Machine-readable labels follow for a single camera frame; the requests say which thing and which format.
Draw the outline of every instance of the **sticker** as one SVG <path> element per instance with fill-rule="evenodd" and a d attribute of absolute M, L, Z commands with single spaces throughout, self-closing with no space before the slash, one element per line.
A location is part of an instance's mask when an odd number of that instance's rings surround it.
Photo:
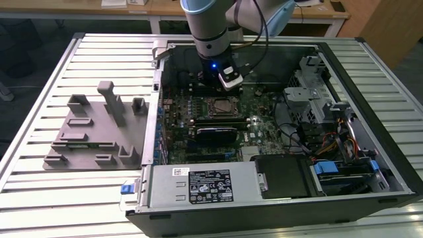
<path fill-rule="evenodd" d="M 190 172 L 190 168 L 174 168 L 173 176 L 187 176 Z"/>
<path fill-rule="evenodd" d="M 205 204 L 233 202 L 233 180 L 230 170 L 190 172 L 190 202 Z"/>

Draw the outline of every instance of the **metal bracket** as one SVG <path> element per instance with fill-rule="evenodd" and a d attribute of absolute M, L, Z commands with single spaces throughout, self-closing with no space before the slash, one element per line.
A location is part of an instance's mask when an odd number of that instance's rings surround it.
<path fill-rule="evenodd" d="M 151 53 L 153 53 L 153 62 L 151 62 L 151 66 L 155 68 L 159 68 L 159 61 L 170 55 L 169 52 L 169 48 L 175 48 L 175 46 L 169 46 L 167 45 L 167 40 L 157 40 L 153 43 L 153 49 L 151 49 Z"/>
<path fill-rule="evenodd" d="M 267 185 L 267 181 L 266 181 L 266 176 L 265 174 L 258 174 L 258 179 L 259 179 L 259 187 L 261 187 L 261 191 L 266 192 L 267 190 L 270 190 L 270 187 Z"/>
<path fill-rule="evenodd" d="M 344 112 L 350 107 L 350 103 L 328 103 L 324 106 L 325 120 L 334 119 L 334 113 Z"/>
<path fill-rule="evenodd" d="M 321 98 L 316 88 L 286 88 L 284 91 L 288 100 L 293 102 L 305 102 Z"/>
<path fill-rule="evenodd" d="M 304 73 L 306 74 L 320 73 L 326 68 L 325 63 L 321 57 L 318 56 L 305 57 L 300 62 L 300 66 L 302 68 Z"/>

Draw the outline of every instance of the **black chassis frame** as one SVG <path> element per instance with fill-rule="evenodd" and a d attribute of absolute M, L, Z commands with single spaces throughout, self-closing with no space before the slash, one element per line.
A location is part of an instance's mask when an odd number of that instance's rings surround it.
<path fill-rule="evenodd" d="M 169 43 L 193 43 L 171 41 Z M 402 207 L 423 199 L 423 181 L 386 130 L 369 102 L 366 101 L 348 71 L 325 42 L 271 42 L 271 45 L 317 45 L 337 77 L 352 97 L 404 180 L 414 192 L 406 195 L 388 195 L 358 199 L 312 201 L 278 205 L 242 206 L 193 209 L 170 212 L 126 212 L 129 220 L 150 237 L 213 234 L 222 232 L 274 229 L 316 224 L 346 223 L 393 207 Z"/>

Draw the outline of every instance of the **blue latch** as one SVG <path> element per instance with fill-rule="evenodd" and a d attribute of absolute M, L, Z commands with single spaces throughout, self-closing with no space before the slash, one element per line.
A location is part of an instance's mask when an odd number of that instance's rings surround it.
<path fill-rule="evenodd" d="M 372 165 L 372 168 L 373 168 L 374 171 L 380 170 L 380 165 L 378 165 L 378 162 L 376 160 L 370 161 L 370 165 Z"/>
<path fill-rule="evenodd" d="M 127 194 L 134 194 L 135 193 L 135 185 L 134 184 L 125 184 L 121 187 L 121 194 L 127 195 Z"/>
<path fill-rule="evenodd" d="M 338 167 L 333 161 L 320 162 L 314 165 L 314 168 L 318 175 L 326 173 L 338 173 Z"/>
<path fill-rule="evenodd" d="M 158 114 L 159 116 L 163 116 L 163 108 L 158 108 Z"/>

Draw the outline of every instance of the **3d printed holder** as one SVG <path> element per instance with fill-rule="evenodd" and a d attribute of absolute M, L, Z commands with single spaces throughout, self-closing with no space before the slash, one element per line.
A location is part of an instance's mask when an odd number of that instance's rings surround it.
<path fill-rule="evenodd" d="M 47 170 L 135 170 L 142 164 L 149 103 L 134 98 L 123 103 L 114 82 L 98 86 L 105 102 L 73 95 L 71 112 L 53 150 L 45 157 Z"/>

